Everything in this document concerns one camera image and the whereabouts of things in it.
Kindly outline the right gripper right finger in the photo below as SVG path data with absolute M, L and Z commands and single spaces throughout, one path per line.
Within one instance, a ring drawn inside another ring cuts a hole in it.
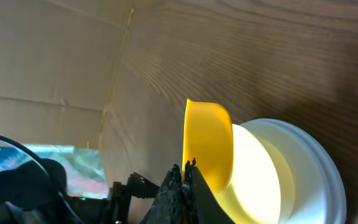
M 218 204 L 201 171 L 197 168 L 195 159 L 185 163 L 183 177 L 185 223 L 234 224 Z

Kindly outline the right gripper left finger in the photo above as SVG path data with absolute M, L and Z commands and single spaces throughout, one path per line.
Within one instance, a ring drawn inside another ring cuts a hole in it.
M 186 187 L 179 165 L 167 172 L 154 201 L 140 224 L 184 224 Z

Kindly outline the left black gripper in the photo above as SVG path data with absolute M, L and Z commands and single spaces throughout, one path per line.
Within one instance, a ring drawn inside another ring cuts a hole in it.
M 128 223 L 132 197 L 155 198 L 159 188 L 158 185 L 136 172 L 129 176 L 127 184 L 114 182 L 109 191 L 106 223 Z

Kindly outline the yellow-green bowl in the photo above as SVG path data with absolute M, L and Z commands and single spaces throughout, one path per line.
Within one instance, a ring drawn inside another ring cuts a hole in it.
M 295 181 L 278 148 L 234 124 L 234 166 L 228 187 L 215 195 L 234 223 L 285 223 L 295 205 Z

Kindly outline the yellow measuring scoop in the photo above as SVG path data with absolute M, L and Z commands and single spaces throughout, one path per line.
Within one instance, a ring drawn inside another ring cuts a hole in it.
M 234 138 L 231 117 L 217 103 L 186 101 L 182 166 L 193 160 L 214 194 L 227 188 L 234 163 Z

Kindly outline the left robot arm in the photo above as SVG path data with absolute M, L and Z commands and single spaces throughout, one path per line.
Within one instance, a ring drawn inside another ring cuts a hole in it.
M 113 183 L 102 199 L 64 200 L 34 161 L 0 172 L 0 223 L 127 223 L 132 197 L 155 198 L 159 186 L 138 173 Z

